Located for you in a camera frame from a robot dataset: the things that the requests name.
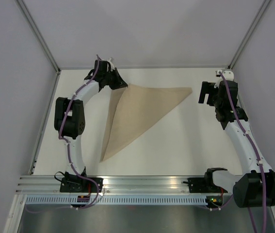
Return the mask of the beige cloth napkin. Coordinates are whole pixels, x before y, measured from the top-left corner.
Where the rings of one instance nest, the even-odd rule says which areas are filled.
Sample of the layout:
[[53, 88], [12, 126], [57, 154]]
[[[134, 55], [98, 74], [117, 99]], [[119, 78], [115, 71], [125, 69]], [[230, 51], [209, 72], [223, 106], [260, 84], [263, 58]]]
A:
[[116, 155], [182, 103], [190, 87], [152, 88], [129, 84], [113, 90], [101, 149], [101, 161]]

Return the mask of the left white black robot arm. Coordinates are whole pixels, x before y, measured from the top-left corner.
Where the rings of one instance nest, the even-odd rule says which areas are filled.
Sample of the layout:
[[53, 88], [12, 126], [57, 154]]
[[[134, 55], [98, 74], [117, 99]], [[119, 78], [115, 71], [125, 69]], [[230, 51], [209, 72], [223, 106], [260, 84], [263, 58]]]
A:
[[72, 96], [58, 97], [56, 100], [54, 129], [58, 132], [59, 140], [65, 143], [67, 155], [64, 185], [71, 184], [77, 192], [85, 191], [89, 181], [81, 152], [81, 136], [86, 127], [84, 107], [106, 86], [117, 90], [128, 87], [128, 84], [120, 76], [112, 58], [102, 60], [98, 57], [94, 68]]

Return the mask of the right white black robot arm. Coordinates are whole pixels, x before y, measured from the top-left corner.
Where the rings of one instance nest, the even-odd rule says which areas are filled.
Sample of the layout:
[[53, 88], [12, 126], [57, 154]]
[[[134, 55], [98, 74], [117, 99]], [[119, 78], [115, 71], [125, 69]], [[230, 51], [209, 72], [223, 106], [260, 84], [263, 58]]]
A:
[[238, 85], [234, 81], [202, 83], [198, 102], [215, 108], [216, 119], [229, 136], [242, 168], [240, 177], [226, 168], [207, 169], [204, 188], [210, 192], [224, 189], [240, 208], [275, 206], [275, 172], [253, 139], [248, 117], [237, 105], [237, 95]]

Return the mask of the right aluminium frame post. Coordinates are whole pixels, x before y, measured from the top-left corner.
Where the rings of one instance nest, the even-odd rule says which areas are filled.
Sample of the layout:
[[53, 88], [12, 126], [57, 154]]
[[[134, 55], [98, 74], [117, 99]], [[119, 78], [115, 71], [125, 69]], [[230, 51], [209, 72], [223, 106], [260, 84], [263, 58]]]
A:
[[262, 21], [264, 15], [266, 14], [268, 8], [272, 4], [272, 0], [263, 0], [261, 6], [259, 7], [255, 17], [253, 18], [249, 28], [247, 29], [243, 39], [241, 40], [241, 43], [239, 44], [236, 52], [234, 53], [234, 56], [232, 57], [232, 60], [228, 64], [227, 68], [233, 69], [238, 60], [240, 59], [243, 51], [245, 50], [247, 44], [249, 43], [250, 39], [252, 38], [253, 34], [255, 33], [256, 29], [258, 28], [260, 22]]

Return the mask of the aluminium frame post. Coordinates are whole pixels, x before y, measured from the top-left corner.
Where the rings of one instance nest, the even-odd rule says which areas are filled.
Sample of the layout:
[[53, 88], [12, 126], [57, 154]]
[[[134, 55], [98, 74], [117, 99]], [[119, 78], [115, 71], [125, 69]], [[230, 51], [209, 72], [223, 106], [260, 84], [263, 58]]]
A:
[[57, 62], [54, 59], [52, 52], [50, 51], [42, 33], [40, 32], [32, 14], [30, 13], [26, 3], [24, 0], [16, 0], [15, 1], [18, 8], [20, 9], [21, 13], [23, 14], [25, 20], [27, 21], [28, 26], [30, 27], [31, 31], [33, 32], [36, 40], [38, 41], [39, 45], [41, 46], [45, 56], [47, 57], [49, 63], [55, 70], [57, 74], [60, 73], [61, 69], [59, 68]]
[[266, 14], [268, 8], [272, 4], [272, 0], [263, 0], [261, 6], [259, 7], [255, 17], [253, 18], [249, 28], [247, 29], [243, 39], [241, 40], [241, 43], [239, 44], [236, 52], [234, 53], [234, 56], [232, 57], [232, 60], [228, 64], [227, 68], [233, 69], [238, 60], [240, 59], [243, 51], [245, 50], [247, 44], [249, 43], [250, 39], [252, 38], [253, 34], [255, 33], [256, 29], [258, 28], [260, 22], [262, 21], [264, 15]]

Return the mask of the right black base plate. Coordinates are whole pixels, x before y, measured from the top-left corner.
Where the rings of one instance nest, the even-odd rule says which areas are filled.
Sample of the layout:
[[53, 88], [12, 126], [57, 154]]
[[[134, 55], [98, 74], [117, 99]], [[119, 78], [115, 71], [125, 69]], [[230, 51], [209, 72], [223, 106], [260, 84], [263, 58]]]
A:
[[182, 183], [188, 186], [190, 193], [212, 193], [212, 188], [206, 183], [204, 178], [191, 177]]

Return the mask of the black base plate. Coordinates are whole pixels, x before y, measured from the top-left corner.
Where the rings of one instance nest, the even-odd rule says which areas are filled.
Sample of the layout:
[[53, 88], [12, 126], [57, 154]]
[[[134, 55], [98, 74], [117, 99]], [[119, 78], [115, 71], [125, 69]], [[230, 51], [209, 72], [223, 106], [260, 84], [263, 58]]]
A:
[[191, 177], [182, 183], [188, 186], [190, 193], [212, 193], [212, 188], [206, 183], [204, 178]]
[[61, 193], [97, 193], [101, 192], [103, 188], [103, 178], [91, 177], [94, 182], [81, 179], [79, 177], [62, 178], [60, 192]]

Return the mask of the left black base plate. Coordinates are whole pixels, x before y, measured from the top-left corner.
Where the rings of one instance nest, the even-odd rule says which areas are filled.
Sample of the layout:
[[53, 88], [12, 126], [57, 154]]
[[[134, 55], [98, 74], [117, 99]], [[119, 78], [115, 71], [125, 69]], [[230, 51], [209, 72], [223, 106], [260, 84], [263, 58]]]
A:
[[94, 182], [81, 179], [79, 177], [62, 178], [60, 192], [61, 193], [97, 193], [101, 192], [103, 188], [103, 178], [91, 177]]

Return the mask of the left aluminium frame post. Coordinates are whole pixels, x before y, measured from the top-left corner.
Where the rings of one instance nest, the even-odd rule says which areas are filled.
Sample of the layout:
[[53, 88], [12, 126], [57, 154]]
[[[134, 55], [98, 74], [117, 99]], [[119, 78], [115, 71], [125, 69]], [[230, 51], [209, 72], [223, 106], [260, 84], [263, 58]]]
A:
[[40, 32], [32, 14], [30, 13], [26, 3], [24, 0], [16, 0], [15, 1], [18, 8], [20, 9], [21, 13], [23, 14], [25, 20], [27, 21], [28, 26], [30, 27], [31, 31], [33, 32], [36, 40], [38, 41], [39, 45], [41, 46], [45, 56], [47, 57], [49, 63], [55, 70], [57, 74], [60, 73], [61, 69], [59, 68], [57, 62], [54, 59], [52, 52], [50, 51], [42, 33]]

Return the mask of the aluminium mounting rail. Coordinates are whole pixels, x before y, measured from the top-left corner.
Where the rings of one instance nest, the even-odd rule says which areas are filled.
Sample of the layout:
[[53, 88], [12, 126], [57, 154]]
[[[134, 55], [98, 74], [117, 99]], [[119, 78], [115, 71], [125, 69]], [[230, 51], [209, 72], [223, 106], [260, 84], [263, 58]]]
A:
[[[103, 194], [110, 195], [180, 195], [191, 194], [188, 186], [182, 182], [188, 178], [204, 178], [203, 176], [99, 176], [103, 178]], [[59, 175], [26, 175], [18, 180], [16, 193], [20, 194], [53, 194], [60, 193]], [[220, 194], [227, 191], [219, 187], [211, 187], [212, 193]]]

